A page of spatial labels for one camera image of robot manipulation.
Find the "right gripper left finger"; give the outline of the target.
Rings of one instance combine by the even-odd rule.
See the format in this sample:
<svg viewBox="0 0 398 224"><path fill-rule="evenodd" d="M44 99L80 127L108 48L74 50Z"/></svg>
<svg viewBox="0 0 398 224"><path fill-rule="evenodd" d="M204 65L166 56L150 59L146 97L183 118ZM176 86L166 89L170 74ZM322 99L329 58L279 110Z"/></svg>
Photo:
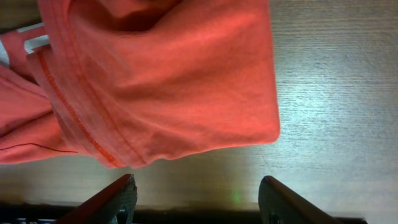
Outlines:
<svg viewBox="0 0 398 224"><path fill-rule="evenodd" d="M137 203L137 186L125 174L54 224L131 224Z"/></svg>

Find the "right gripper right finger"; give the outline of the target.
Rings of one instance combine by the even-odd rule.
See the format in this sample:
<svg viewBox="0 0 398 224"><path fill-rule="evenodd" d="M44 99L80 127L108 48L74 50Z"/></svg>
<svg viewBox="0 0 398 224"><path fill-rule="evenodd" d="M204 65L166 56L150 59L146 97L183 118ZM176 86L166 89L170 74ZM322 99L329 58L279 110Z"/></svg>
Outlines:
<svg viewBox="0 0 398 224"><path fill-rule="evenodd" d="M341 224L270 175L261 180L258 204L265 224Z"/></svg>

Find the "orange t-shirt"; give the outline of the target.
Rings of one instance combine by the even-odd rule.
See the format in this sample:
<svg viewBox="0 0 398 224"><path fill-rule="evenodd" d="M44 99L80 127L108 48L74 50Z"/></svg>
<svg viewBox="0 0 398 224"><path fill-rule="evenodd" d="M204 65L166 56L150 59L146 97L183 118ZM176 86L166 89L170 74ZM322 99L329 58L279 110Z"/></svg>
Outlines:
<svg viewBox="0 0 398 224"><path fill-rule="evenodd" d="M39 1L1 36L1 163L149 165L280 134L267 0Z"/></svg>

